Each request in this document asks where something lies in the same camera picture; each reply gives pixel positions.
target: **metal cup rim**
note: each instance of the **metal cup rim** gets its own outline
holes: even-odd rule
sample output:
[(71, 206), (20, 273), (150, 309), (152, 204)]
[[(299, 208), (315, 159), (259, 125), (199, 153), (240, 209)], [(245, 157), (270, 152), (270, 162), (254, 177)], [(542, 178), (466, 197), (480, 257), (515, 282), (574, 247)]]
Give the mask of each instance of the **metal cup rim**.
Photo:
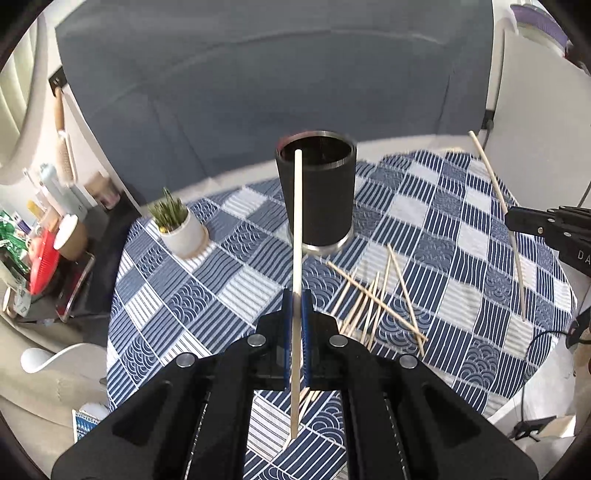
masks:
[(284, 137), (281, 140), (279, 140), (279, 144), (277, 145), (277, 149), (275, 150), (275, 159), (278, 162), (281, 162), (285, 165), (293, 164), (293, 162), (288, 161), (281, 156), (281, 151), (290, 143), (292, 143), (296, 140), (300, 140), (302, 138), (306, 138), (306, 137), (335, 138), (337, 140), (341, 140), (341, 142), (346, 143), (350, 147), (351, 152), (345, 158), (342, 158), (341, 160), (336, 160), (331, 163), (326, 163), (323, 165), (305, 165), (304, 164), (303, 165), (304, 170), (308, 170), (308, 171), (331, 170), (333, 168), (337, 168), (337, 167), (340, 167), (341, 165), (346, 164), (348, 161), (350, 161), (353, 158), (356, 158), (356, 156), (357, 156), (357, 144), (349, 137), (342, 135), (342, 134), (338, 134), (337, 132), (331, 132), (329, 130), (308, 130), (306, 132), (300, 132), (298, 134), (290, 135), (289, 137)]

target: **potted plant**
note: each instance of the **potted plant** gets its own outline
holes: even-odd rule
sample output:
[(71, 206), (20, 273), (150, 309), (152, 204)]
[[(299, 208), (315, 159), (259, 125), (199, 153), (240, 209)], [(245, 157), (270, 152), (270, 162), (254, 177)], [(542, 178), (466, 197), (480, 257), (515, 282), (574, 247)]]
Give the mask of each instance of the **potted plant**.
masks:
[(207, 229), (180, 199), (164, 189), (164, 200), (153, 203), (150, 213), (168, 249), (180, 258), (193, 258), (206, 247)]

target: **metal screw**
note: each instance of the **metal screw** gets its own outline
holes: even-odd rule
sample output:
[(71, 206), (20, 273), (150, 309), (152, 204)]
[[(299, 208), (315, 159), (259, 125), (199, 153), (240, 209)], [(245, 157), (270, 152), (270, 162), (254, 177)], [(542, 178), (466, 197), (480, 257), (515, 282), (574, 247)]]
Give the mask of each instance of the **metal screw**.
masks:
[(332, 346), (342, 347), (347, 345), (348, 340), (347, 337), (343, 335), (333, 335), (329, 338), (329, 342)]
[(265, 336), (261, 335), (260, 333), (253, 333), (248, 337), (247, 340), (250, 346), (263, 346), (266, 341), (267, 339), (265, 338)]
[(408, 368), (408, 369), (412, 369), (415, 368), (417, 366), (417, 359), (414, 358), (412, 355), (403, 355), (402, 357), (400, 357), (400, 366), (402, 368)]
[(195, 356), (192, 353), (181, 353), (177, 357), (177, 365), (180, 368), (190, 367), (195, 363)]

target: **table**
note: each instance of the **table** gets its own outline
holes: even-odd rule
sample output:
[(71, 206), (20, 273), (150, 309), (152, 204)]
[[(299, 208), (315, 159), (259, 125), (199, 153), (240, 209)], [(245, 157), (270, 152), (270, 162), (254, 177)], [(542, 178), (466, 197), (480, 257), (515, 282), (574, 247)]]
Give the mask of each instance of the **table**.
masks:
[[(501, 182), (506, 201), (515, 199)], [(527, 322), (520, 317), (517, 274), (499, 202), (485, 167), (466, 153), (417, 151), (358, 161), (355, 237), (330, 258), (368, 285), (392, 244), (430, 339), (424, 361), (473, 408), (488, 417), (520, 388), (557, 343), (534, 334), (564, 329), (576, 305), (560, 263), (540, 238), (517, 234), (524, 273)], [(291, 247), (278, 179), (247, 185), (189, 204), (211, 243), (183, 261), (161, 242), (153, 221), (132, 226), (121, 257), (108, 342), (110, 407), (123, 403), (163, 365), (186, 351), (224, 350), (254, 331), (257, 318), (278, 310), (291, 285)], [(303, 288), (315, 308), (331, 312), (344, 281), (325, 258), (306, 257)], [(395, 275), (385, 301), (409, 318)], [(336, 317), (344, 318), (350, 289)], [(414, 336), (382, 314), (372, 351), (394, 358), (418, 354)], [(346, 478), (338, 393), (323, 393), (289, 432), (289, 392), (256, 392), (247, 479)]]

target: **white flower pot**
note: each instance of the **white flower pot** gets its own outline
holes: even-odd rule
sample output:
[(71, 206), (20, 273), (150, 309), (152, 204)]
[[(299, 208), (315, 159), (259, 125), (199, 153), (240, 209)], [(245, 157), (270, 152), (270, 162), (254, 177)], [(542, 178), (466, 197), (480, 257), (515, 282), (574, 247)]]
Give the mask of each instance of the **white flower pot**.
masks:
[(164, 245), (180, 258), (193, 258), (198, 256), (209, 242), (207, 229), (197, 220), (189, 209), (189, 214), (175, 231), (161, 233)]

